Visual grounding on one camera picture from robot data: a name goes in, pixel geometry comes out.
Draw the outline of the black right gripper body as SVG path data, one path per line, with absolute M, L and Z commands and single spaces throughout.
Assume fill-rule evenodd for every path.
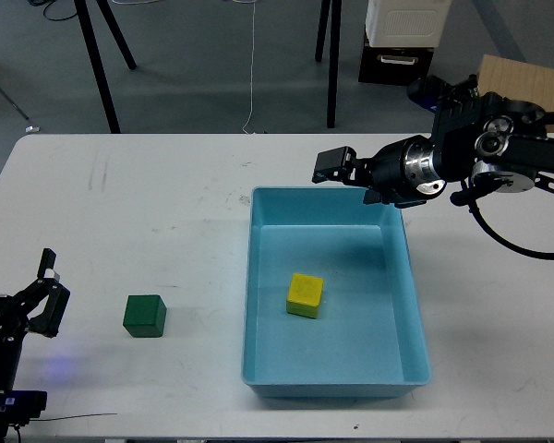
M 355 186 L 379 191 L 386 204 L 410 208 L 442 194 L 446 182 L 433 165 L 434 146 L 424 136 L 412 136 L 378 151 L 372 158 L 358 159 Z

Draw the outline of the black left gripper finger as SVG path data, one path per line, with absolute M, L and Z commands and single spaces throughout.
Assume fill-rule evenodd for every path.
M 55 279 L 43 279 L 47 295 L 43 311 L 29 320 L 29 332 L 41 334 L 47 338 L 55 337 L 59 332 L 70 291 Z
M 37 271 L 38 279 L 58 279 L 58 274 L 54 270 L 55 260 L 56 253 L 51 248 L 44 248 Z

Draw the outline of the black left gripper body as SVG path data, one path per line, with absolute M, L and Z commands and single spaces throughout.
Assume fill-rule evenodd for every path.
M 47 298 L 51 280 L 39 278 L 15 295 L 0 295 L 0 342 L 23 337 L 28 331 L 50 337 L 48 323 L 29 313 Z

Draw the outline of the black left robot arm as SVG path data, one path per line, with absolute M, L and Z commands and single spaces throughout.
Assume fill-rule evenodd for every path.
M 70 291 L 54 271 L 56 253 L 42 251 L 37 278 L 14 295 L 0 295 L 0 442 L 8 428 L 20 428 L 45 410 L 47 393 L 14 390 L 23 341 L 27 334 L 55 337 Z

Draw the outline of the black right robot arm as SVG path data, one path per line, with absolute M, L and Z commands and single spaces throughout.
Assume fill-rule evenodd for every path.
M 411 136 L 364 159 L 348 146 L 323 151 L 313 183 L 363 187 L 365 203 L 399 209 L 422 205 L 460 181 L 466 188 L 452 195 L 455 206 L 534 187 L 554 194 L 554 112 L 495 92 L 481 94 L 476 76 L 456 85 L 420 78 L 407 96 L 434 114 L 430 136 Z

